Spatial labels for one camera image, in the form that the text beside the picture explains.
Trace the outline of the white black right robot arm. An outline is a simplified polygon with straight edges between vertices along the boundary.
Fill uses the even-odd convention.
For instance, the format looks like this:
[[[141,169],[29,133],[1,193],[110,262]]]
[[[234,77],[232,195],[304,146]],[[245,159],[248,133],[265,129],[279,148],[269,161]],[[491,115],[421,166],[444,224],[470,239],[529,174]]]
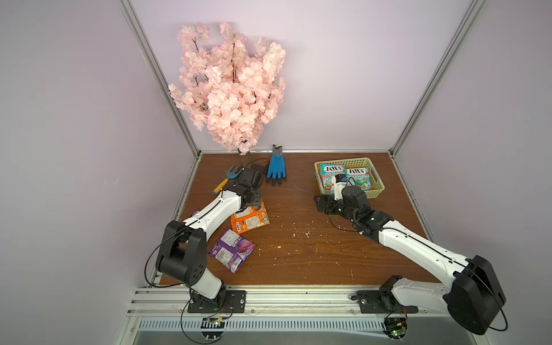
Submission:
[[[346,186],[336,196],[315,195],[313,200],[321,213],[350,221],[359,235],[401,253],[438,280],[389,278],[376,297],[387,315],[406,316],[414,308],[424,308],[448,314],[467,331],[483,335],[496,316],[504,313],[506,297],[485,258],[470,259],[416,234],[391,215],[373,209],[357,186]]]

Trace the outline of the purple candy bag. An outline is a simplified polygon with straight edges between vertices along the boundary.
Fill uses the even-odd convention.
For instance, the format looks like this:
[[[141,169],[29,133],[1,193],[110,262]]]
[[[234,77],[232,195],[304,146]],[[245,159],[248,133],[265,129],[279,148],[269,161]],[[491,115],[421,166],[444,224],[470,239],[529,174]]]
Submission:
[[[216,241],[208,255],[234,274],[243,266],[256,247],[256,244],[228,228]]]

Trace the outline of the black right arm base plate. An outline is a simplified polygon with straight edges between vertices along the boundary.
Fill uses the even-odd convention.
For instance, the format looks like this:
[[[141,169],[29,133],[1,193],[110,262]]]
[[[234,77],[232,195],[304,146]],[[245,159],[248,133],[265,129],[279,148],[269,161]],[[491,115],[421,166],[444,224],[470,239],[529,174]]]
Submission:
[[[403,306],[391,295],[379,290],[358,290],[351,300],[360,307],[361,313],[418,313],[416,306]]]

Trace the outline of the orange candy bag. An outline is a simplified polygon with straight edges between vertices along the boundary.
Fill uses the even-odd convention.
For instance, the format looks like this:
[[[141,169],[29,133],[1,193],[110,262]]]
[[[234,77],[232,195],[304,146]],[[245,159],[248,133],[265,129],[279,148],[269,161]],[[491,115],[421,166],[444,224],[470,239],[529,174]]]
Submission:
[[[244,211],[232,214],[232,230],[242,235],[248,231],[269,225],[270,220],[264,204],[264,201],[261,201],[259,207],[249,206]]]

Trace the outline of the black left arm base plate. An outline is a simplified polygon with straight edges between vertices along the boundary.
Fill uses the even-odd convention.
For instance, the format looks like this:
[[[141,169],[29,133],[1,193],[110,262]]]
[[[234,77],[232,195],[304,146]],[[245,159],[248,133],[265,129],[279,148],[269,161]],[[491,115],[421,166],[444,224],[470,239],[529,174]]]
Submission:
[[[246,290],[225,290],[215,299],[192,292],[187,312],[192,313],[244,313],[247,301]]]

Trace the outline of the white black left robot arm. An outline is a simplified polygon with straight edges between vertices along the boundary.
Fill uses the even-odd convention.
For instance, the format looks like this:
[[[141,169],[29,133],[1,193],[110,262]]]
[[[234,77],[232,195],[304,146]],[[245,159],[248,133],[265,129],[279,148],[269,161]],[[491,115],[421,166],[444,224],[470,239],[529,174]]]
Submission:
[[[157,255],[155,269],[207,301],[223,303],[226,287],[207,268],[207,241],[231,215],[261,205],[262,182],[260,172],[243,168],[205,208],[184,221],[171,221],[152,252]]]

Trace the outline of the teal candy bag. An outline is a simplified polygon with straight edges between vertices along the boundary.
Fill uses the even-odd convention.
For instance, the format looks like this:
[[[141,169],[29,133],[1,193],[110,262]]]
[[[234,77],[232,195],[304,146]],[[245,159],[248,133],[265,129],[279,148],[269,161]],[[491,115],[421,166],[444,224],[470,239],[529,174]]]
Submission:
[[[319,176],[321,180],[322,193],[332,193],[334,191],[335,176],[345,174],[343,165],[321,163],[319,165]]]
[[[348,184],[356,185],[360,187],[363,191],[370,190],[372,188],[372,178],[370,177],[370,171],[368,168],[346,168],[345,173],[347,176]]]

